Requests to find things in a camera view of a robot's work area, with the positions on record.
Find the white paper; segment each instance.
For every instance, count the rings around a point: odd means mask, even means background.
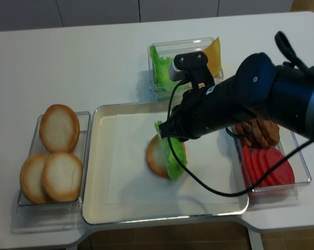
[[[154,175],[146,163],[146,149],[156,135],[154,122],[164,121],[166,113],[118,115],[107,204],[178,202],[236,203],[237,198],[214,195],[184,173],[178,181]],[[224,130],[198,140],[185,142],[190,171],[209,187],[233,193],[236,188],[232,164],[238,159],[233,139]]]

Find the bun with lettuce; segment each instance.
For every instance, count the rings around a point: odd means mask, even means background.
[[[146,161],[149,169],[156,175],[176,181],[183,173],[183,168],[174,158],[168,144],[167,138],[161,138],[159,125],[161,121],[155,122],[157,135],[152,138],[146,150]],[[179,160],[186,166],[186,149],[184,143],[175,138],[171,138],[171,143]]]

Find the yellow cheese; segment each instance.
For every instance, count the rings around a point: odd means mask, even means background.
[[[208,57],[208,69],[214,77],[218,76],[221,70],[221,58],[220,58],[220,42],[219,37],[215,39],[209,47],[203,50],[204,54]]]

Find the table leg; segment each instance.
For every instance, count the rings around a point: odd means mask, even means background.
[[[77,250],[78,246],[67,247],[66,250]]]
[[[249,235],[250,246],[252,250],[263,250],[261,235],[250,229],[247,229]]]

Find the bun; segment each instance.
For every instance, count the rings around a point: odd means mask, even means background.
[[[79,121],[71,108],[51,105],[40,123],[40,139],[50,152],[69,152],[79,138]]]
[[[43,168],[43,188],[55,201],[73,201],[79,196],[82,170],[82,163],[74,155],[53,153],[48,156]]]
[[[37,153],[30,156],[21,167],[20,188],[24,196],[33,203],[50,201],[41,185],[41,175],[47,157],[46,154]]]
[[[184,143],[182,143],[184,152],[186,152],[186,148]],[[162,178],[169,179],[167,172],[167,159],[165,156],[164,150],[161,148],[159,144],[159,137],[155,135],[150,141],[147,150],[146,150],[146,161],[149,169]]]

